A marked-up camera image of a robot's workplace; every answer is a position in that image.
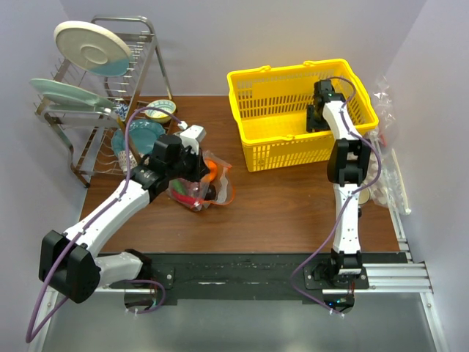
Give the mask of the orange fruit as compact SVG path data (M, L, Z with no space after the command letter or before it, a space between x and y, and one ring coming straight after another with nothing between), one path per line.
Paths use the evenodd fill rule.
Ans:
M218 175L218 166L217 164L212 161L212 160L208 160L206 162L206 165L209 169L209 173L204 177L208 183L211 183L214 181L214 179L217 177Z

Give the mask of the clear zip top bag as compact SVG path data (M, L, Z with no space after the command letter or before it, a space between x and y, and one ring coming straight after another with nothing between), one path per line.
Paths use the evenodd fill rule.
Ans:
M199 204L194 207L188 207L181 203L180 205L185 206L186 208L192 211L200 211L208 208L211 205L224 206L232 202L235 197L234 187L229 179L229 172L232 168L231 164L228 164L224 160L218 158L215 154L211 153L209 150L203 152L203 160L206 164L208 160L214 161L218 166L218 175L213 182L208 183L207 180L203 177L201 181L192 183L190 181L184 180L182 178L176 179L180 180L186 187L186 195L198 199ZM176 192L172 187L172 181L169 183L169 188L167 189L167 194L171 199L177 202L172 193ZM213 184L217 191L217 197L213 201L205 201L204 195L209 184Z

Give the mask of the green chili pepper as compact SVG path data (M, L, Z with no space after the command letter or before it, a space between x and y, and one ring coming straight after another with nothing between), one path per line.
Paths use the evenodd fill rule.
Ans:
M180 180L173 180L172 181L172 187L179 194L182 194L182 195L187 194L186 193L186 187Z

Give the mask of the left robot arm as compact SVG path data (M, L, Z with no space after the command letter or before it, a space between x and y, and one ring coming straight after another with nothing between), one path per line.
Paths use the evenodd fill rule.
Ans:
M49 232L42 241L39 278L80 304L99 286L129 281L147 286L152 278L150 259L135 250L99 257L114 233L133 215L166 191L172 180L200 181L209 173L200 149L206 132L192 125L154 143L146 163L130 170L114 193L84 220L64 233Z

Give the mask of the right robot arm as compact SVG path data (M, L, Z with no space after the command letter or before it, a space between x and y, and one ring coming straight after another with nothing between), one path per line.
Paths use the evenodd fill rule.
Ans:
M361 276L363 261L358 235L360 187L366 179L371 147L353 125L348 99L333 87L333 78L314 83L313 103L306 112L306 129L332 132L333 147L327 177L333 184L336 224L330 258L314 269L314 278L342 288Z

